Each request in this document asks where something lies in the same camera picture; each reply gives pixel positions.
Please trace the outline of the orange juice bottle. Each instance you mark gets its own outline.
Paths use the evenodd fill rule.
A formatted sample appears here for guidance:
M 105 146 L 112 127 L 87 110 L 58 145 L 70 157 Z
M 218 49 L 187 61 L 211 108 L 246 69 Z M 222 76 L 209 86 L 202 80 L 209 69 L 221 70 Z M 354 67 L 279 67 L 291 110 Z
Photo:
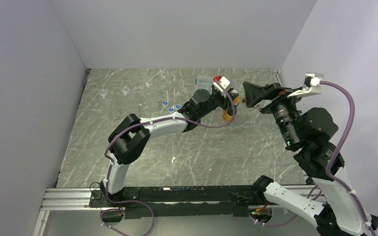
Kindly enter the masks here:
M 230 122 L 237 113 L 237 107 L 240 101 L 240 95 L 236 93 L 235 95 L 231 95 L 232 102 L 229 99 L 226 100 L 226 105 L 223 108 L 222 118 L 225 122 Z

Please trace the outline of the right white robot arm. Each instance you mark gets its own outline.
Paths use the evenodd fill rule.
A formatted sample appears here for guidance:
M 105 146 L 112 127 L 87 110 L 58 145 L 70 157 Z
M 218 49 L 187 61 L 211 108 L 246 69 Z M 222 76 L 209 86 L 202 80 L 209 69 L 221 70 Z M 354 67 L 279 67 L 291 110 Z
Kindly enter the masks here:
M 261 176 L 251 187 L 257 204 L 271 202 L 310 222 L 322 236 L 366 236 L 374 234 L 378 217 L 368 214 L 351 188 L 339 146 L 330 142 L 338 131 L 325 108 L 314 107 L 300 113 L 296 103 L 303 97 L 321 92 L 320 79 L 307 79 L 301 88 L 284 88 L 278 83 L 259 86 L 244 82 L 246 106 L 252 108 L 263 100 L 260 109 L 272 114 L 286 149 L 294 152 L 299 167 L 323 192 L 324 203 L 303 197 Z

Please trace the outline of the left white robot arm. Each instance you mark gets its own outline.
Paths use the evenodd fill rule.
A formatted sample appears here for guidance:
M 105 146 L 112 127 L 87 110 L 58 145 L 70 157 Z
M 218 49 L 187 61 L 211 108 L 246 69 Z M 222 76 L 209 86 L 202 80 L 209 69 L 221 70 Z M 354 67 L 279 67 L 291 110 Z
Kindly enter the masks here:
M 239 101 L 240 95 L 233 88 L 224 93 L 216 88 L 211 91 L 198 89 L 183 106 L 168 115 L 139 118 L 130 114 L 125 117 L 108 137 L 104 155 L 110 163 L 106 178 L 100 183 L 102 200 L 111 207 L 123 200 L 129 165 L 140 157 L 149 140 L 189 132 L 198 126 L 213 128 L 213 125 L 202 124 L 201 119 L 216 108 L 222 108 L 225 125 L 228 125 L 236 115 Z

